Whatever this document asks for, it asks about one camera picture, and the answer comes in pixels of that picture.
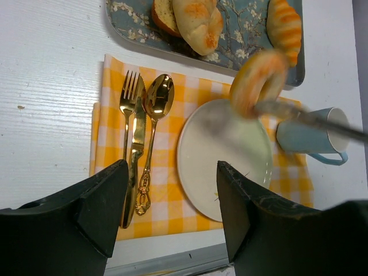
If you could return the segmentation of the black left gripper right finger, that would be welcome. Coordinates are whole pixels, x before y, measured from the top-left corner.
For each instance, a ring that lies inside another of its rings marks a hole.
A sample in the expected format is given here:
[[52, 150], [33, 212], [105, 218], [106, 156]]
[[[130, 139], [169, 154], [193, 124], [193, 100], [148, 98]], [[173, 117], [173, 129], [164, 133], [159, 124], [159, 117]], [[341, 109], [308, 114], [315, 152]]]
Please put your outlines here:
[[217, 164], [217, 190], [236, 275], [367, 274], [367, 201], [309, 208], [225, 161]]

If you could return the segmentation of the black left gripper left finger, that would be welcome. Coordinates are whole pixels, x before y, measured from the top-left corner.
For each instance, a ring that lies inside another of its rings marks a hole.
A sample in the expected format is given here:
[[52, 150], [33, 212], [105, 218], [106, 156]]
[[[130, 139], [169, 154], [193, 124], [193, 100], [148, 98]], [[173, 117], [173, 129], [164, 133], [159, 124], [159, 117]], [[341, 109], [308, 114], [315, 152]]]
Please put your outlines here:
[[1, 210], [2, 275], [103, 275], [114, 245], [128, 164], [18, 209]]

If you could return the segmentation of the metal serving tongs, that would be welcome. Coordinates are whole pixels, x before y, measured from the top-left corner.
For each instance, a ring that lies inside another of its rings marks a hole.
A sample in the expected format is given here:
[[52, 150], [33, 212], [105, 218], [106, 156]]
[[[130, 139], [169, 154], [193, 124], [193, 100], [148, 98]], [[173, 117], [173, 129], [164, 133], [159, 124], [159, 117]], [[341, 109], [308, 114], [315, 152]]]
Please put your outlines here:
[[336, 132], [339, 135], [367, 144], [367, 133], [362, 130], [350, 127], [347, 123], [329, 121], [327, 118], [312, 114], [302, 107], [284, 101], [257, 102], [254, 106], [254, 112], [259, 115], [272, 115], [283, 120], [294, 120], [313, 128]]

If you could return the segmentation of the sugared bagel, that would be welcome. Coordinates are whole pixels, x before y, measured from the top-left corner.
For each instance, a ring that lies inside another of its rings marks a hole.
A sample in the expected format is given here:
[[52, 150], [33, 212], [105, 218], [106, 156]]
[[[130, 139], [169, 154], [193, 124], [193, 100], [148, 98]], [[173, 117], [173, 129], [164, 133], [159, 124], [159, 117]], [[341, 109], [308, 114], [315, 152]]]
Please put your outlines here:
[[259, 101], [276, 100], [286, 83], [289, 62], [276, 49], [253, 54], [236, 74], [229, 91], [235, 111], [246, 119], [258, 117], [254, 107]]

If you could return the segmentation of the knotted bread roll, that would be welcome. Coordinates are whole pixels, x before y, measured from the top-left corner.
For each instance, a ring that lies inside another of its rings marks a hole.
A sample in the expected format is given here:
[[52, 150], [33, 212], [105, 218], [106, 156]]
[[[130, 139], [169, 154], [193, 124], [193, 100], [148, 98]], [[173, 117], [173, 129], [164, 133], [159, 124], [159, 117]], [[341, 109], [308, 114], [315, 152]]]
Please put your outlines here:
[[217, 1], [173, 1], [172, 6], [183, 39], [201, 56], [213, 53], [224, 27]]

